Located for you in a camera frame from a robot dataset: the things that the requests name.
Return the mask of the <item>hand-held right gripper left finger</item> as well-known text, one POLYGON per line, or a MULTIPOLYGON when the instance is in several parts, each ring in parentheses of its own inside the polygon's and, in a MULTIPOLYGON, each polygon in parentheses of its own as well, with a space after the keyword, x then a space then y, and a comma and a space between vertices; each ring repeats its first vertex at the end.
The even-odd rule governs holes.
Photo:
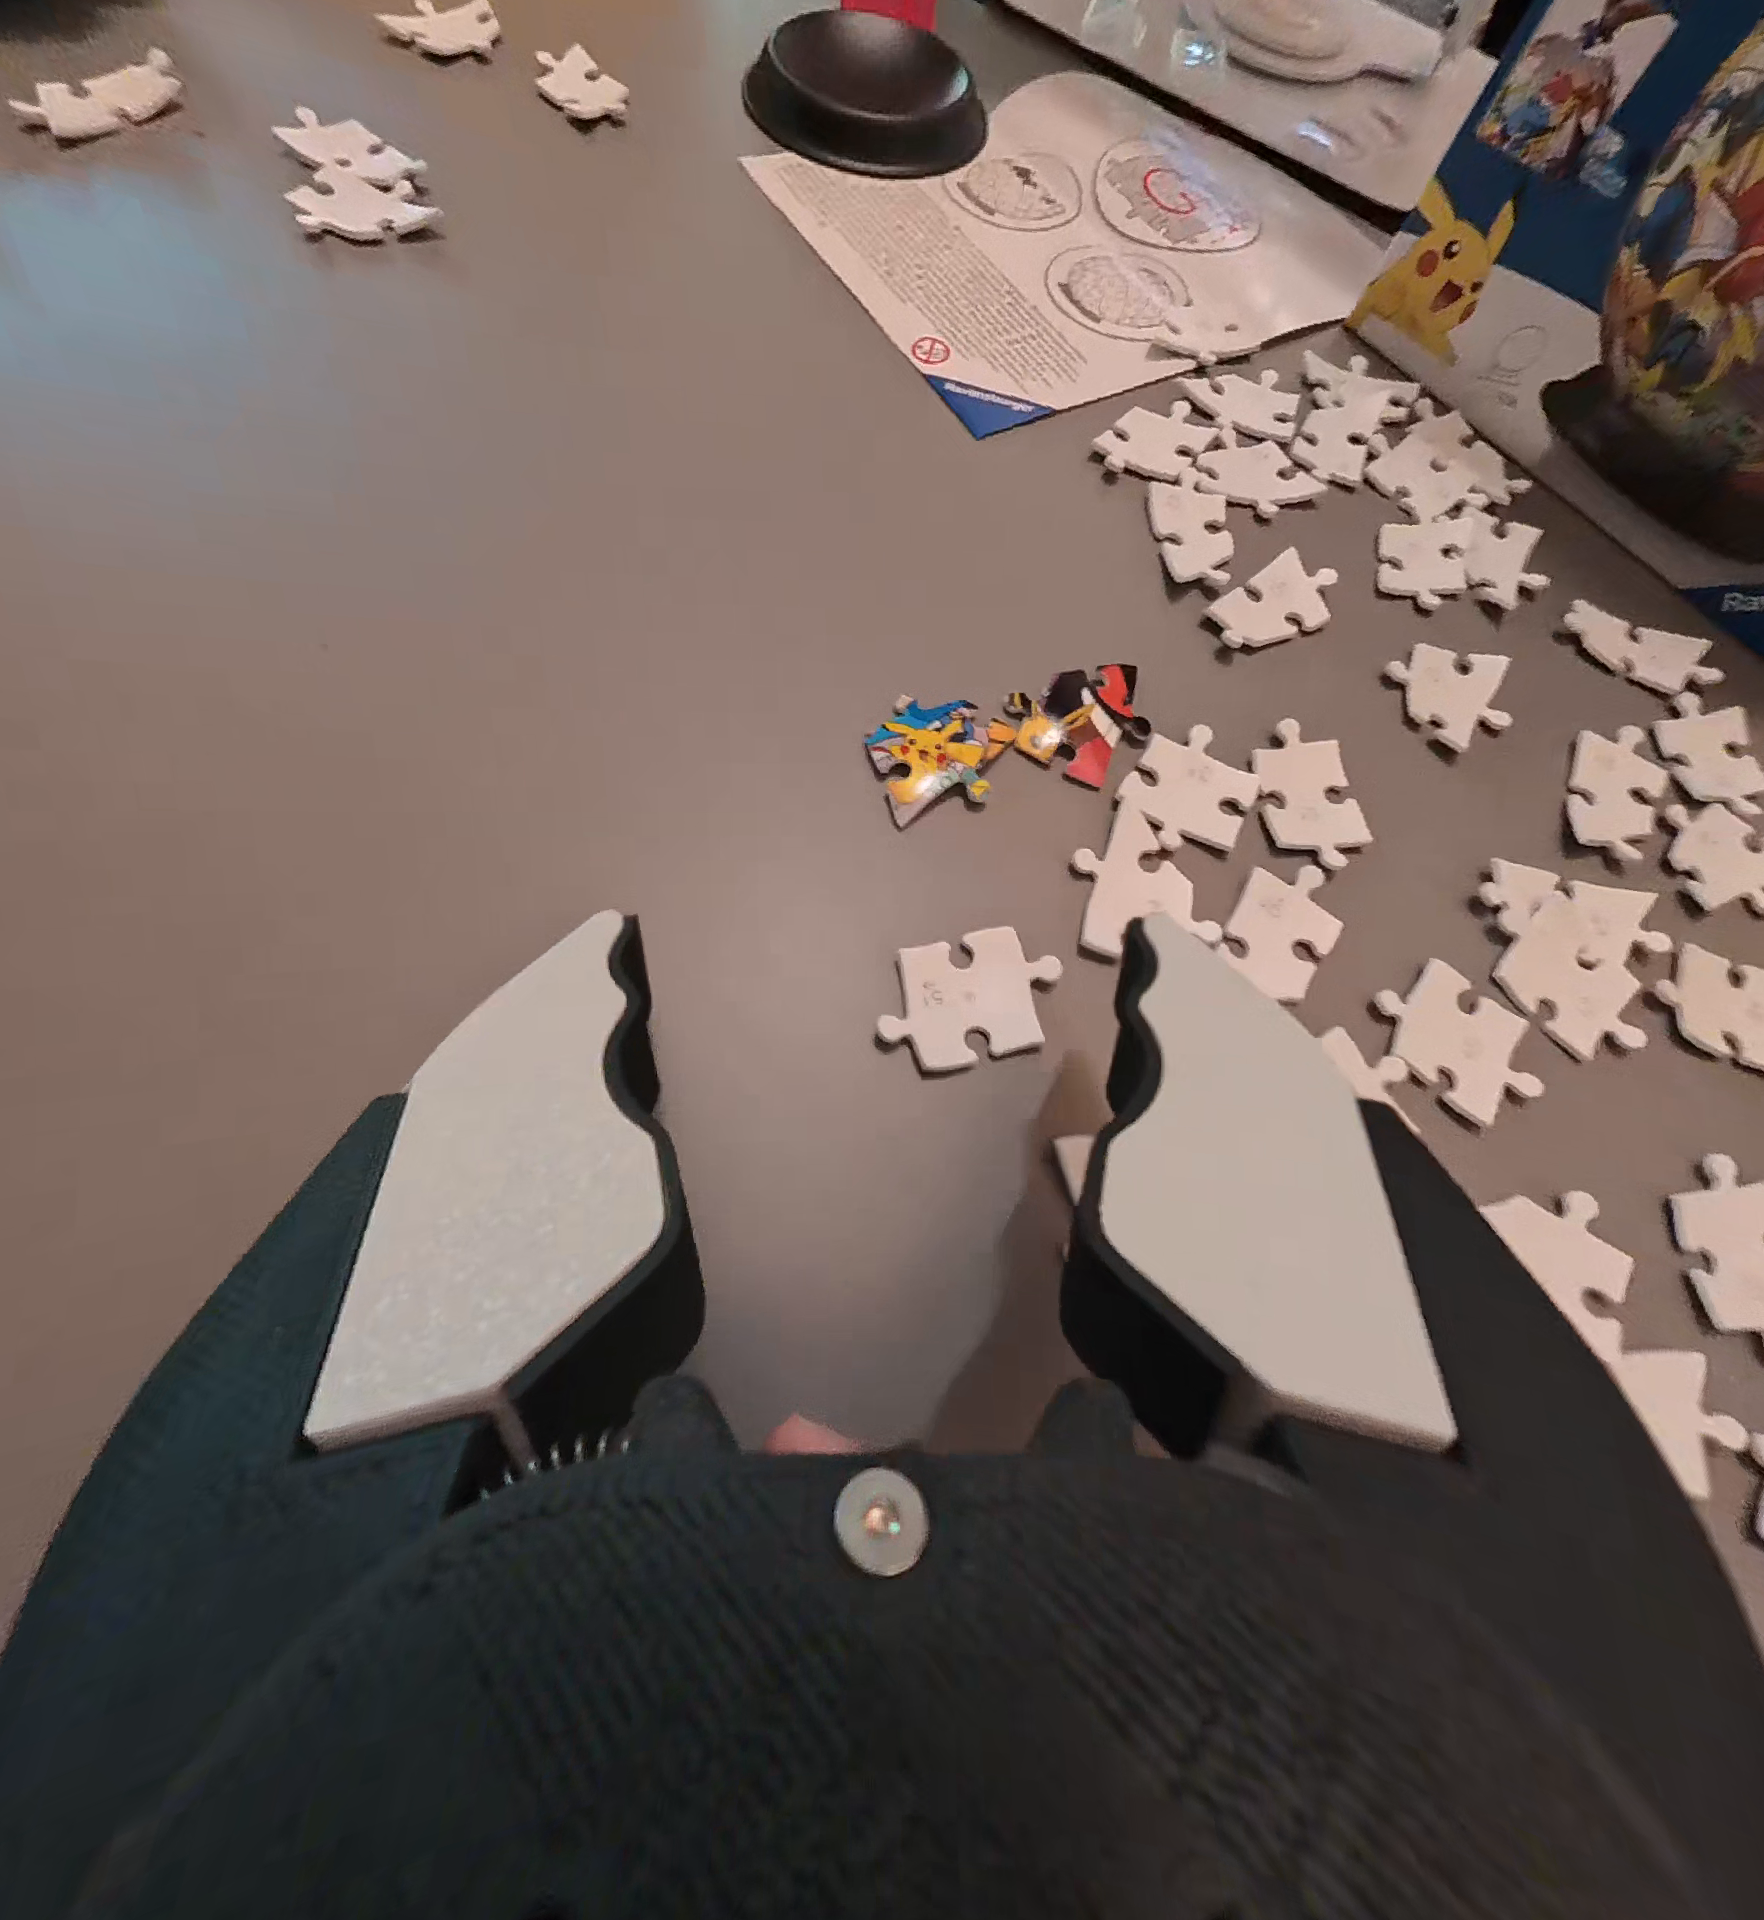
POLYGON ((303 1440, 338 1452, 480 1423, 591 1452, 704 1318, 661 1119, 638 916, 604 910, 412 1074, 303 1440))

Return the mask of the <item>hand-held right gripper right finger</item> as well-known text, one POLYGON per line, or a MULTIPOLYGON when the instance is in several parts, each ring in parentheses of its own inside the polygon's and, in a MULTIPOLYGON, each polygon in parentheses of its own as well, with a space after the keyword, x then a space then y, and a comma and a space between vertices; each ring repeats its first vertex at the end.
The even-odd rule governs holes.
POLYGON ((1159 1452, 1294 1418, 1458 1443, 1364 1100, 1303 1027, 1173 916, 1125 928, 1104 1126, 1060 1330, 1159 1452))

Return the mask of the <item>pile of white puzzle pieces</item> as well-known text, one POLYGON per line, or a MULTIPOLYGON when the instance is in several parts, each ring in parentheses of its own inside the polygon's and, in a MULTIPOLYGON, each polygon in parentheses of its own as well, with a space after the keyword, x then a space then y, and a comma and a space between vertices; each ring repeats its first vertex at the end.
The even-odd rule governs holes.
MULTIPOLYGON (((1228 582, 1231 501, 1269 513, 1332 483, 1368 483, 1398 514, 1376 537, 1381 596, 1422 614, 1461 596, 1513 612, 1524 594, 1547 588, 1531 570, 1541 534, 1495 514, 1525 492, 1525 479, 1507 475, 1495 445, 1411 382, 1371 374, 1364 358, 1334 365, 1313 349, 1301 355, 1305 394, 1278 389, 1269 374, 1219 374, 1207 358, 1201 372, 1166 419, 1130 411, 1094 445, 1107 455, 1136 425, 1158 434, 1167 460, 1139 472, 1149 481, 1149 531, 1167 547, 1167 561, 1187 565, 1177 582, 1228 582)), ((1669 703, 1649 729, 1575 733, 1562 806, 1567 840, 1623 869, 1663 829, 1661 863, 1701 912, 1730 902, 1764 912, 1764 837, 1754 813, 1764 767, 1748 756, 1744 714, 1701 703, 1720 682, 1704 663, 1708 646, 1623 622, 1586 599, 1567 607, 1558 634, 1669 703)), ((1109 715, 1142 748, 1115 790, 1104 851, 1073 856, 1073 869, 1094 885, 1082 948, 1115 962, 1128 933, 1177 933, 1214 953, 1205 965, 1207 989, 1217 972, 1232 972, 1281 1009, 1298 1009, 1343 929, 1317 891, 1371 846, 1338 740, 1305 740, 1283 719, 1247 765, 1231 765, 1213 756, 1205 723, 1173 740, 1128 709, 1109 715)), ((1495 856, 1474 903, 1503 942, 1487 989, 1427 959, 1405 989, 1375 996, 1375 1019, 1390 1030, 1379 1061, 1368 1062, 1343 1027, 1320 1035, 1330 1069, 1364 1108, 1396 1119, 1393 1091, 1418 1083, 1456 1121, 1484 1130, 1509 1103, 1541 1095, 1541 1079, 1517 1069, 1531 1031, 1572 1062, 1632 1053, 1645 1044, 1631 1015, 1639 1004, 1658 1004, 1696 1055, 1764 1076, 1764 968, 1649 928, 1656 903, 1649 889, 1495 856)), ((1134 1133, 1128 1149, 1103 1147, 1100 1180, 1087 1177, 1089 1140, 1060 1149, 1070 1193, 1094 1209, 1100 1251, 1120 1257, 1125 1274, 1175 1316, 1200 1321, 1201 1303, 1219 1302, 1232 1325, 1232 1366, 1278 1406, 1424 1446, 1458 1440, 1456 1420, 1437 1414, 1435 1363, 1413 1358, 1413 1308, 1390 1282, 1376 1282, 1366 1302, 1401 1338, 1381 1379, 1401 1399, 1360 1396, 1375 1379, 1343 1369, 1364 1352, 1359 1333, 1338 1333, 1334 1347, 1313 1352, 1301 1375, 1264 1375, 1278 1333, 1268 1296, 1205 1290, 1170 1215, 1154 1209, 1167 1130, 1134 1133)), ((1764 1180, 1742 1177, 1727 1155, 1704 1155, 1696 1185, 1669 1193, 1663 1209, 1699 1318, 1716 1334, 1751 1338, 1764 1352, 1764 1180)), ((1509 1193, 1479 1217, 1586 1342, 1684 1500, 1712 1494, 1708 1446, 1759 1470, 1751 1530, 1764 1548, 1764 1431, 1708 1406, 1704 1352, 1626 1342, 1615 1308, 1627 1298, 1632 1262, 1594 1236, 1590 1193, 1562 1190, 1555 1206, 1509 1193)))

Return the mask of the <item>printed puzzle instruction leaflet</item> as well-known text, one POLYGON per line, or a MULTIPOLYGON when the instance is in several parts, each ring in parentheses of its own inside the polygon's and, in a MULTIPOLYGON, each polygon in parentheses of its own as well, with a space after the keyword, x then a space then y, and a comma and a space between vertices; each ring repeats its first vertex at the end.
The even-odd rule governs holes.
POLYGON ((1103 76, 1036 78, 942 177, 744 174, 975 439, 1343 323, 1386 237, 1103 76))

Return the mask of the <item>blue puzzle box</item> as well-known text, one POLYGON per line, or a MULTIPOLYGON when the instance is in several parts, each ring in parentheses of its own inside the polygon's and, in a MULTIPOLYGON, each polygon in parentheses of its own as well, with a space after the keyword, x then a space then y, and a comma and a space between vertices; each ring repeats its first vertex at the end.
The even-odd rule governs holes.
POLYGON ((1349 330, 1764 662, 1764 3, 1528 6, 1349 330))

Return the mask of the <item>black dome puzzle stand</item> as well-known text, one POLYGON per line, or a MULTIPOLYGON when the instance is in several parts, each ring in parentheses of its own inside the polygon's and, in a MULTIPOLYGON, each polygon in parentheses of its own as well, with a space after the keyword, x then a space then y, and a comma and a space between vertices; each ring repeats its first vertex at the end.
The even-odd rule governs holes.
POLYGON ((979 156, 991 116, 949 40, 821 6, 772 27, 742 78, 749 125, 783 151, 878 180, 979 156))

